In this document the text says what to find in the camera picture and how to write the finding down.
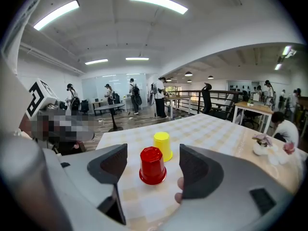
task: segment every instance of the table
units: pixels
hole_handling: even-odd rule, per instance
[[[274,113],[270,107],[266,106],[266,105],[261,105],[261,104],[254,104],[254,106],[247,106],[247,102],[239,102],[239,103],[236,103],[235,104],[235,111],[234,111],[234,115],[233,115],[233,123],[235,123],[235,119],[236,119],[236,116],[237,116],[237,109],[240,108],[242,109],[242,117],[241,117],[241,122],[240,124],[242,124],[242,121],[243,121],[243,117],[244,117],[244,111],[245,110],[249,110],[249,111],[252,111],[252,112],[257,112],[257,113],[260,113],[262,114],[262,116],[260,117],[259,119],[259,124],[260,124],[260,121],[262,120],[262,124],[259,128],[259,132],[261,132],[262,128],[263,128],[263,125],[264,125],[264,121],[265,121],[265,116],[267,115],[268,116],[268,120],[266,122],[266,126],[264,128],[264,131],[263,133],[267,133],[268,129],[269,129],[269,124],[270,124],[270,120],[271,120],[271,115]]]
[[[123,103],[117,103],[117,104],[111,104],[111,105],[104,105],[102,107],[99,107],[99,108],[96,108],[95,111],[101,111],[101,110],[110,110],[110,114],[111,114],[111,117],[112,117],[112,123],[114,125],[114,127],[112,129],[109,130],[109,132],[114,132],[114,131],[120,131],[120,130],[123,130],[122,127],[117,127],[116,126],[116,123],[115,123],[115,118],[114,118],[114,115],[113,115],[113,112],[112,110],[114,110],[115,108],[119,108],[119,107],[122,107],[124,106],[125,104]]]
[[[126,102],[127,102],[127,101],[131,101],[131,99],[130,99],[130,98],[125,98],[125,99],[123,99],[123,101],[124,101],[124,103],[125,103],[125,112],[127,112],[127,104],[126,104]]]
[[[188,100],[188,114],[191,113],[191,96],[174,96],[174,97],[164,97],[165,100],[169,100],[170,101],[170,116],[171,119],[173,118],[173,104],[172,101],[175,100],[175,109],[177,109],[177,101],[176,100],[180,100],[180,99],[189,99]]]
[[[100,107],[101,106],[101,103],[103,103],[104,101],[98,101],[98,102],[93,102],[93,110],[94,110],[94,114],[96,116],[96,113],[95,113],[95,104],[98,103],[98,106]]]
[[[139,178],[140,152],[153,145],[153,136],[159,131],[169,133],[173,157],[165,163],[166,179],[159,185],[150,186]],[[252,148],[256,141],[252,137],[255,134],[259,132],[213,116],[199,114],[142,128],[105,133],[96,149],[115,144],[128,144],[128,162],[117,184],[118,193],[127,226],[132,230],[146,231],[155,230],[157,225],[180,206],[174,200],[174,194],[181,192],[177,187],[177,180],[183,176],[179,166],[180,143],[249,160],[291,193],[296,193],[303,178],[304,167],[300,157],[305,157],[307,154],[296,149],[295,153],[290,155],[288,163],[273,166],[266,156],[257,156],[253,153]],[[282,149],[283,142],[276,139],[272,141]]]

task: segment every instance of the red cup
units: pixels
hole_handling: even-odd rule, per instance
[[[139,170],[140,179],[149,185],[161,183],[167,175],[164,166],[163,154],[156,147],[144,148],[140,153],[141,166]]]

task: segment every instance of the ceiling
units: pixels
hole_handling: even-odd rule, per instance
[[[169,73],[166,78],[173,79],[172,82],[175,83],[186,83],[188,79],[194,82],[203,81],[217,72],[242,71],[243,69],[275,72],[277,61],[287,45],[290,44],[273,43],[230,49],[193,61]],[[292,49],[296,50],[296,54],[284,58],[279,71],[289,73],[297,68],[307,68],[308,54],[304,46],[293,44]],[[185,77],[187,71],[192,72],[193,76]]]
[[[43,17],[71,1],[41,0],[28,26],[33,27]],[[44,36],[48,40],[37,42],[36,48],[44,49],[40,45],[52,41],[74,59],[75,64],[71,65],[86,72],[125,64],[125,57],[138,56],[149,57],[150,60],[134,64],[161,67],[163,55],[183,33],[187,34],[195,25],[207,23],[208,15],[215,11],[241,6],[239,0],[173,1],[187,7],[188,11],[181,15],[156,5],[130,0],[78,0],[79,8],[55,19],[40,31],[34,30],[28,38],[24,35],[22,42],[35,44],[39,37]],[[105,58],[108,63],[83,64]],[[224,64],[219,59],[209,61],[211,64]]]

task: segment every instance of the yellow cup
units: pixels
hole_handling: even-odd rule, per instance
[[[170,136],[166,132],[158,132],[154,135],[154,147],[157,147],[163,154],[164,162],[169,161],[172,156],[172,150],[170,148]]]

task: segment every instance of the checkered tablecloth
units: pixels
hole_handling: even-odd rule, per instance
[[[139,178],[140,153],[153,145],[156,132],[169,133],[173,157],[165,163],[166,179],[151,186]],[[181,192],[177,180],[183,176],[179,166],[180,143],[202,147],[250,160],[260,166],[291,192],[296,192],[302,177],[300,156],[296,153],[285,165],[269,165],[266,157],[253,151],[258,132],[212,116],[199,114],[161,124],[105,133],[96,149],[114,144],[128,144],[128,163],[118,182],[118,191],[127,226],[133,230],[156,230],[180,205],[174,194]],[[283,143],[273,139],[282,148]]]

